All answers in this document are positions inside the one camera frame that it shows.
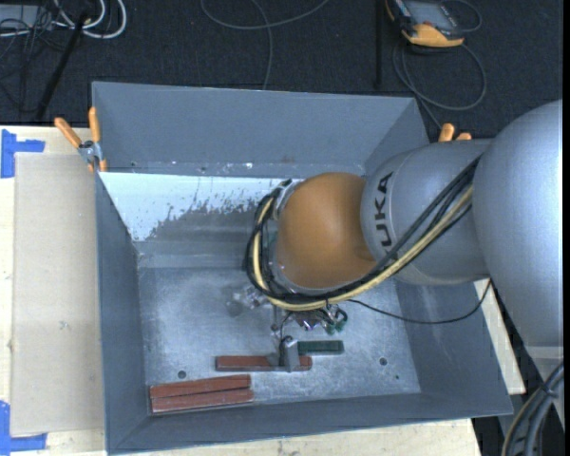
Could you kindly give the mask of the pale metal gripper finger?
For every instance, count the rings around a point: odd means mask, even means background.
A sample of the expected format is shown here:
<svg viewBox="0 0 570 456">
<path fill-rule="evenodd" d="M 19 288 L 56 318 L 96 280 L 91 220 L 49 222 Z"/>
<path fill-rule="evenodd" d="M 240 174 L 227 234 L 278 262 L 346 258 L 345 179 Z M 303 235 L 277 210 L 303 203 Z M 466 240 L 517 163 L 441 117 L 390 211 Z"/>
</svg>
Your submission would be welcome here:
<svg viewBox="0 0 570 456">
<path fill-rule="evenodd" d="M 267 304 L 268 297 L 254 286 L 245 286 L 236 292 L 236 301 L 240 304 Z"/>
<path fill-rule="evenodd" d="M 257 309 L 259 307 L 259 303 L 257 300 L 240 301 L 230 299 L 225 303 L 225 307 L 230 317 L 239 317 Z"/>
</svg>

